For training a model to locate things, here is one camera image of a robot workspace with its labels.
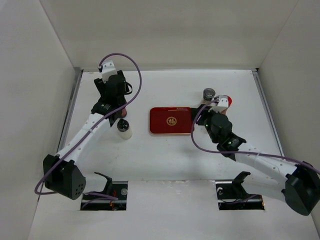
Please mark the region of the white pepper shaker jar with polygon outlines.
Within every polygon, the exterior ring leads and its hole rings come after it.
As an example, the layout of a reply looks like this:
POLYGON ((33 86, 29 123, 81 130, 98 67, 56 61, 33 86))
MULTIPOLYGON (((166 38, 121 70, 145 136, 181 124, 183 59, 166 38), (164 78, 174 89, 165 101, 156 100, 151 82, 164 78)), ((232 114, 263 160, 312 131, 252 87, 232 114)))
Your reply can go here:
POLYGON ((213 88, 205 88, 202 92, 202 102, 206 104, 212 101, 215 95, 216 95, 216 92, 213 88))

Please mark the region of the tall dark vinegar bottle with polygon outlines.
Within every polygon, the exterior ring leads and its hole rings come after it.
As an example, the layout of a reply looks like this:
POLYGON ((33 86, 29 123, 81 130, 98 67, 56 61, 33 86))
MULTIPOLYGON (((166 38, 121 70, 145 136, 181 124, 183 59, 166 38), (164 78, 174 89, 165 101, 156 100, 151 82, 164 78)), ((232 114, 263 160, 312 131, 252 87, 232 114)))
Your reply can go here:
POLYGON ((118 111, 118 118, 124 119, 127 116, 128 112, 127 109, 124 107, 118 111))

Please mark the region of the white salt shaker jar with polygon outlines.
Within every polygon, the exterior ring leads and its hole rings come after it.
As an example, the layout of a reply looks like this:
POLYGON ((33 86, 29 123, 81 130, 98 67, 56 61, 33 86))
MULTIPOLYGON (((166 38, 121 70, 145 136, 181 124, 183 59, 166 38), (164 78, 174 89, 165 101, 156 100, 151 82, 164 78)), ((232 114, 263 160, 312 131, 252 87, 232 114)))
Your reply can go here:
POLYGON ((117 130, 118 130, 119 136, 124 140, 130 139, 133 135, 131 126, 129 122, 125 119, 120 119, 118 121, 117 130))

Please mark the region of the red lid chili sauce jar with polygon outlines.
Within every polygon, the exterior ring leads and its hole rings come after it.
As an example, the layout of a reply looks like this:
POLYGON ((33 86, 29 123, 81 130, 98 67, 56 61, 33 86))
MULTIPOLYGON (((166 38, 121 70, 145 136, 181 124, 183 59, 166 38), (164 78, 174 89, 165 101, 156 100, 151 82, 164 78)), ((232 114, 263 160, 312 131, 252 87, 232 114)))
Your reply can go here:
POLYGON ((222 107, 222 110, 227 110, 232 104, 232 98, 228 95, 220 95, 219 106, 222 107))

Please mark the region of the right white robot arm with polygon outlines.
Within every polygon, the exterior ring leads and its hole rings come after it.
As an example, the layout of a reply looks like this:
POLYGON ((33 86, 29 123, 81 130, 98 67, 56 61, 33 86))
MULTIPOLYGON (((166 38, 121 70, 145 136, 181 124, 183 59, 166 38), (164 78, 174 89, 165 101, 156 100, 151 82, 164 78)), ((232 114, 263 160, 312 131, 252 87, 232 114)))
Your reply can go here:
POLYGON ((244 138, 232 132, 228 117, 201 104, 191 109, 191 128, 203 126, 215 154, 236 163, 248 165, 269 176, 276 185, 257 182, 252 187, 258 193, 285 202, 296 213, 308 216, 320 200, 320 171, 306 161, 287 156, 264 153, 254 148, 244 138))

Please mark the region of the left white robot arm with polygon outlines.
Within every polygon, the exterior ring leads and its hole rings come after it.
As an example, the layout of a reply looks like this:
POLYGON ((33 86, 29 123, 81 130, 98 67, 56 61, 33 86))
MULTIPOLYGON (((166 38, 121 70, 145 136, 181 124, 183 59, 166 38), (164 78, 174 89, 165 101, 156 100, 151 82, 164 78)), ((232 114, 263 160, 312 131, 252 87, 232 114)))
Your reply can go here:
POLYGON ((48 154, 43 164, 44 186, 47 194, 60 194, 76 200, 82 193, 88 193, 87 178, 78 164, 85 153, 95 145, 101 135, 117 120, 126 117, 128 101, 126 96, 133 91, 122 70, 109 70, 94 80, 100 97, 93 105, 84 125, 73 139, 56 154, 48 154))

